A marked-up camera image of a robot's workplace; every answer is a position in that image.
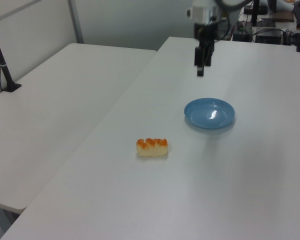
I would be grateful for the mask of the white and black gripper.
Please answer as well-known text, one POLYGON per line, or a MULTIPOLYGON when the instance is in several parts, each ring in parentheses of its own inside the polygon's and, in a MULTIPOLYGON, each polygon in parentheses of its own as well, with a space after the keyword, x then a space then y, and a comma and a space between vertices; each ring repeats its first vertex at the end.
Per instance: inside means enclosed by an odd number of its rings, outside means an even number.
POLYGON ((193 22, 193 35, 199 41, 195 48, 194 65, 197 67, 197 76, 204 76, 204 50, 206 47, 205 66, 210 67, 214 52, 214 41, 218 30, 218 5, 214 0, 194 0, 187 10, 188 18, 193 22))

